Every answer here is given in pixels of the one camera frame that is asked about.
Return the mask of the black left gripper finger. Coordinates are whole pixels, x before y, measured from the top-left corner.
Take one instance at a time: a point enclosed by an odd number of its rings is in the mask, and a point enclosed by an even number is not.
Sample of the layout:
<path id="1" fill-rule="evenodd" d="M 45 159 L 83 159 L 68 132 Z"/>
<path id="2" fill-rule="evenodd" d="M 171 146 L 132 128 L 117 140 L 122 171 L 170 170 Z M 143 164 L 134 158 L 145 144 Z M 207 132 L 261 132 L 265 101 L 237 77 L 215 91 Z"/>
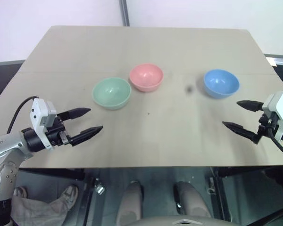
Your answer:
<path id="1" fill-rule="evenodd" d="M 91 109 L 90 108 L 85 108 L 85 107 L 78 107 L 75 109 L 71 109 L 62 113 L 58 113 L 57 117 L 59 117 L 62 121 L 66 120 L 73 120 L 76 118 L 79 118 L 86 113 L 88 113 Z"/>
<path id="2" fill-rule="evenodd" d="M 95 135 L 97 135 L 101 130 L 103 129 L 103 126 L 97 126 L 97 127 L 91 127 L 88 128 L 84 131 L 81 131 L 80 134 L 74 136 L 74 137 L 70 137 L 69 138 L 69 143 L 72 146 L 76 146 L 80 143 L 83 143 L 89 139 L 91 139 L 92 137 L 94 137 Z"/>

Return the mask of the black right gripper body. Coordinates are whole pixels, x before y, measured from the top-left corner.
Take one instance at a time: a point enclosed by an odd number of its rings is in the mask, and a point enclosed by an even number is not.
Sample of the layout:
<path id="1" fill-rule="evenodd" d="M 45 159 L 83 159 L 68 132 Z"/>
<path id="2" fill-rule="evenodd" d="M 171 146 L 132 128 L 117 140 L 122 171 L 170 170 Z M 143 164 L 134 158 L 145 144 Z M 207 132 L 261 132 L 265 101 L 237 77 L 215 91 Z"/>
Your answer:
<path id="1" fill-rule="evenodd" d="M 275 139 L 275 134 L 278 130 L 278 121 L 279 117 L 275 112 L 272 112 L 270 116 L 267 116 L 266 113 L 262 114 L 262 116 L 259 119 L 259 127 L 257 134 L 259 136 L 265 136 L 270 139 Z"/>

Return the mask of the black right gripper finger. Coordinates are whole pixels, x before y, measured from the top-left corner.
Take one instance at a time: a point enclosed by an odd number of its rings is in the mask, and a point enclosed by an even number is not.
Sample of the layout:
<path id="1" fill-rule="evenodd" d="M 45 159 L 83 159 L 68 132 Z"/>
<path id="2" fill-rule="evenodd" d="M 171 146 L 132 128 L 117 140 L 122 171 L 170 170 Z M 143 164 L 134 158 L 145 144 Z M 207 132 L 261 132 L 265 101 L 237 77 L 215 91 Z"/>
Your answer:
<path id="1" fill-rule="evenodd" d="M 223 121 L 222 123 L 235 134 L 240 135 L 244 138 L 247 138 L 255 144 L 258 144 L 261 139 L 261 135 L 258 135 L 252 131 L 246 130 L 243 126 L 239 124 L 236 124 L 233 122 L 227 122 L 227 121 Z"/>
<path id="2" fill-rule="evenodd" d="M 253 111 L 253 112 L 257 112 L 257 111 L 263 111 L 263 104 L 262 102 L 259 101 L 252 101 L 252 100 L 241 100 L 236 102 L 240 107 L 249 110 L 249 111 Z"/>

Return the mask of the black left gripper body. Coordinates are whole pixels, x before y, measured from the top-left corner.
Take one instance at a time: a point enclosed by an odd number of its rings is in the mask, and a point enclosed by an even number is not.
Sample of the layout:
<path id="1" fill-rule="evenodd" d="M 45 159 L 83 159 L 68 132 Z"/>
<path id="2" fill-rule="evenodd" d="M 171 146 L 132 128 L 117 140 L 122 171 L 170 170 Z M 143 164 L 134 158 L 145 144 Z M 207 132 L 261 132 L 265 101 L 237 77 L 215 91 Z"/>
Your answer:
<path id="1" fill-rule="evenodd" d="M 70 143 L 70 136 L 59 115 L 55 117 L 51 126 L 46 127 L 46 130 L 45 135 L 52 146 L 61 146 Z"/>

